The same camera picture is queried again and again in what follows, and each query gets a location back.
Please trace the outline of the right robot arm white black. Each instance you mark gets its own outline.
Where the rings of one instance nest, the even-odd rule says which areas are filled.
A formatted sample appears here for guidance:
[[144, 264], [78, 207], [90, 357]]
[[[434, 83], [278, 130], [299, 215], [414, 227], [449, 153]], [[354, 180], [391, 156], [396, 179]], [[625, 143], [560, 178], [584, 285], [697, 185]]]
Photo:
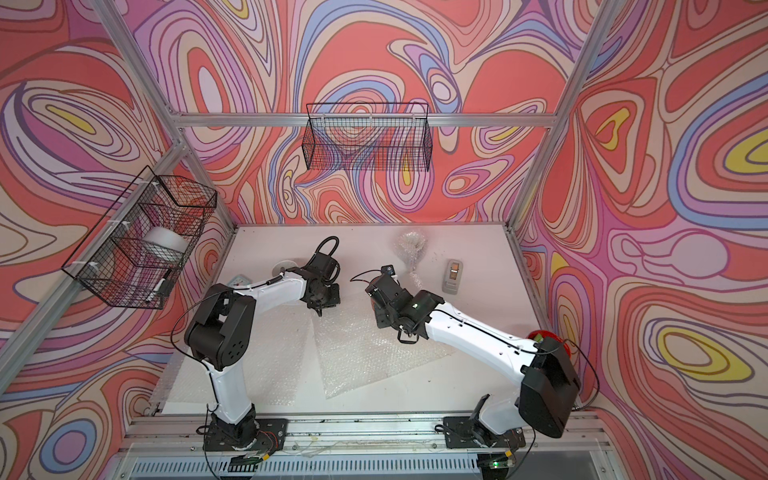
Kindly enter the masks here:
[[563, 341], [522, 338], [491, 327], [427, 290], [411, 294], [389, 267], [367, 283], [377, 326], [397, 332], [402, 344], [431, 340], [491, 367], [511, 383], [505, 396], [485, 394], [459, 435], [490, 446], [495, 437], [532, 428], [560, 438], [582, 382]]

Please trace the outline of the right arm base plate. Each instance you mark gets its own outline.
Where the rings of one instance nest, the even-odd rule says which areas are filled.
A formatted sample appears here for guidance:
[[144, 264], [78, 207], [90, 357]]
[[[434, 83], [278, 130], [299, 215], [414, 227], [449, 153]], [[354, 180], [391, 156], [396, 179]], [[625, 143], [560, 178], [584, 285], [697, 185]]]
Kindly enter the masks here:
[[470, 416], [447, 416], [434, 427], [448, 449], [500, 449], [512, 452], [527, 445], [522, 429], [495, 434]]

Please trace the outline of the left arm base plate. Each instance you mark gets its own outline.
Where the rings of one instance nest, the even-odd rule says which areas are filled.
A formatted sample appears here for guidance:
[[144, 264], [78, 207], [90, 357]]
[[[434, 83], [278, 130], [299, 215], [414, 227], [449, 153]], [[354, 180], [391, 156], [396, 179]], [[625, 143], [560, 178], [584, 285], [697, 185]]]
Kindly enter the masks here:
[[229, 424], [214, 417], [203, 434], [205, 452], [269, 453], [284, 448], [288, 420], [284, 418], [244, 418]]

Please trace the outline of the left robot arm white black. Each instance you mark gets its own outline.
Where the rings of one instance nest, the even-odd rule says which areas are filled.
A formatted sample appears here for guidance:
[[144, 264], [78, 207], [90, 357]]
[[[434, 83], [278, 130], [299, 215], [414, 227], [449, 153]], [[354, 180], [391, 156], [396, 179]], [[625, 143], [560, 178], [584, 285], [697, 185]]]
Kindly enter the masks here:
[[225, 425], [241, 424], [253, 410], [242, 358], [256, 316], [294, 302], [303, 303], [318, 316], [340, 305], [337, 279], [341, 268], [334, 258], [339, 244], [338, 237], [329, 236], [305, 265], [288, 268], [261, 283], [217, 283], [200, 303], [185, 331], [184, 343], [190, 356], [208, 372], [216, 401], [213, 415]]

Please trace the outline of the clear bubble wrap sheet top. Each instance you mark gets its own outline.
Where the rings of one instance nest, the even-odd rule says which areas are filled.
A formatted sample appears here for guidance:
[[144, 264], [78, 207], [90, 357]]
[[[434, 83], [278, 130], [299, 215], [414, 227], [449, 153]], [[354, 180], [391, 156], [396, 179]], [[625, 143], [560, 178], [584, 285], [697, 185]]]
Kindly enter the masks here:
[[417, 230], [404, 232], [395, 241], [396, 254], [403, 262], [409, 278], [417, 289], [423, 288], [417, 269], [424, 258], [426, 246], [426, 236]]

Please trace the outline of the red ceramic mug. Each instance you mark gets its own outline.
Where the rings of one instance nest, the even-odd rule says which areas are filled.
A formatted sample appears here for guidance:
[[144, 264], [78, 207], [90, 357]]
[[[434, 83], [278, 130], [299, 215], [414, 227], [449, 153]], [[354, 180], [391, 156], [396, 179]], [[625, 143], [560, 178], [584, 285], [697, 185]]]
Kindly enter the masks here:
[[378, 283], [381, 276], [377, 276], [368, 283], [366, 292], [371, 299], [371, 305], [374, 311], [381, 310], [383, 308], [383, 300], [378, 287]]

